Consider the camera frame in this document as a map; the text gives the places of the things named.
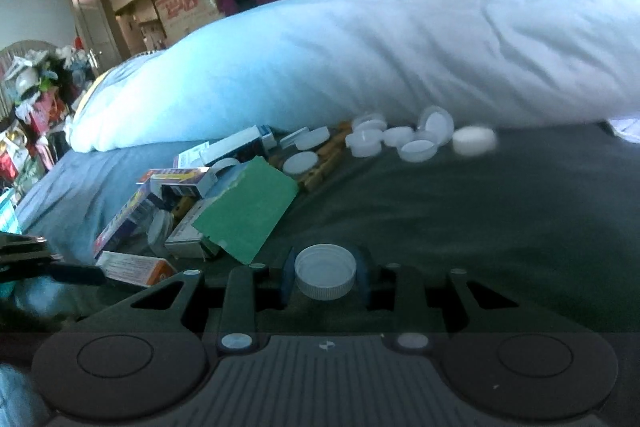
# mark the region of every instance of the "white duvet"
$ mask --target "white duvet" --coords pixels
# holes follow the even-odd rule
[[[368,110],[546,126],[640,111],[640,0],[284,0],[204,26],[94,95],[81,152],[296,130]]]

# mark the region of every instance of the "green card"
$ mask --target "green card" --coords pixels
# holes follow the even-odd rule
[[[250,264],[298,193],[298,184],[256,156],[193,226],[240,263]]]

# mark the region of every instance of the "plastic bottle cap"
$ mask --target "plastic bottle cap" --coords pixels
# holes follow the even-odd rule
[[[282,166],[282,171],[289,176],[298,176],[310,171],[318,163],[318,155],[311,151],[299,152],[289,158]]]
[[[351,129],[355,131],[364,131],[367,129],[386,130],[386,118],[381,112],[371,112],[354,118],[351,122]]]
[[[382,131],[380,129],[356,131],[347,135],[344,142],[356,158],[375,156],[382,151]]]
[[[164,247],[164,242],[171,235],[174,224],[174,216],[167,210],[158,210],[146,231],[146,241],[151,251],[158,257],[169,257],[169,251]]]
[[[300,136],[308,132],[309,132],[309,127],[303,127],[302,129],[298,129],[297,131],[292,132],[291,134],[287,134],[287,136],[285,136],[282,140],[280,140],[280,147],[282,147],[283,149],[286,149],[287,147],[291,147],[293,143],[296,141],[296,138],[299,138]]]
[[[349,250],[337,245],[305,248],[294,263],[296,283],[307,297],[332,301],[347,295],[356,277],[356,260]]]
[[[218,174],[218,172],[222,171],[223,169],[228,169],[229,167],[233,167],[235,165],[240,165],[240,162],[235,158],[222,158],[222,160],[215,162],[209,168],[213,169],[213,174]]]
[[[432,105],[422,112],[417,128],[432,132],[438,138],[438,146],[451,140],[455,129],[451,115],[437,105]]]
[[[453,150],[461,156],[479,156],[497,145],[498,137],[488,127],[463,127],[453,133]]]
[[[330,137],[328,127],[318,127],[296,138],[295,144],[299,151],[308,151],[326,142]]]
[[[402,147],[414,139],[414,130],[411,127],[392,127],[383,133],[382,139],[387,147]]]
[[[414,140],[398,149],[402,160],[410,163],[426,162],[438,152],[438,146],[429,140]]]

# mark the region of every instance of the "open door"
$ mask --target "open door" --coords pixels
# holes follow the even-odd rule
[[[97,74],[131,56],[109,0],[71,0],[76,29]]]

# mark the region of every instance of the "packaging box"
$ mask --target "packaging box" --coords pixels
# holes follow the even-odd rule
[[[158,0],[156,8],[169,45],[224,17],[218,0]]]
[[[150,169],[136,183],[169,187],[176,196],[203,198],[218,181],[208,167],[195,169]]]
[[[197,201],[184,216],[180,224],[164,242],[164,247],[174,257],[186,259],[208,259],[215,256],[220,247],[193,228],[193,222],[213,202],[212,198]]]
[[[159,189],[148,180],[100,232],[94,242],[94,258],[98,257],[102,250],[116,248],[120,241],[129,237],[140,222],[148,219],[157,208],[170,210],[162,201]]]
[[[255,125],[215,142],[200,152],[202,162],[206,166],[211,166],[223,158],[236,158],[243,163],[256,156],[266,156],[266,152],[262,133]]]
[[[211,142],[204,142],[191,149],[182,151],[174,158],[174,169],[189,169],[194,167],[204,167],[202,159],[200,158],[200,152],[204,151],[211,145]]]
[[[166,259],[103,251],[96,266],[115,281],[148,288],[175,275],[176,270]]]

